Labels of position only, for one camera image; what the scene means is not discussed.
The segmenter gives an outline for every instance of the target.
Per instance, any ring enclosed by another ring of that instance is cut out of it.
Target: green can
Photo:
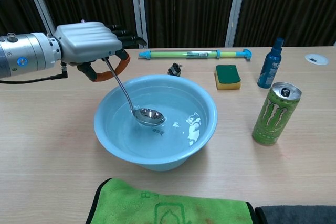
[[[270,88],[252,137],[262,145],[273,145],[288,123],[301,98],[301,90],[290,83],[277,82]]]

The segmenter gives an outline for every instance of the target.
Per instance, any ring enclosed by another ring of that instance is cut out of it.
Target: can lid
[[[271,89],[278,97],[284,100],[300,100],[302,95],[302,92],[298,87],[286,82],[274,83]]]

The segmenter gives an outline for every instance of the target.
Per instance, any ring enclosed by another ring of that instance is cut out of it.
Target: yellow sponge
[[[236,65],[217,65],[215,78],[218,90],[240,89]]]

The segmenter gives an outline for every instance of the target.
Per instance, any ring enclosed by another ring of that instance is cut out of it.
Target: green towel
[[[252,224],[250,204],[238,200],[160,195],[134,189],[121,179],[103,182],[87,224]]]

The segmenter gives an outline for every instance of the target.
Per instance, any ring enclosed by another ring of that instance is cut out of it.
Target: gray cloth
[[[336,206],[257,207],[262,224],[336,224]]]

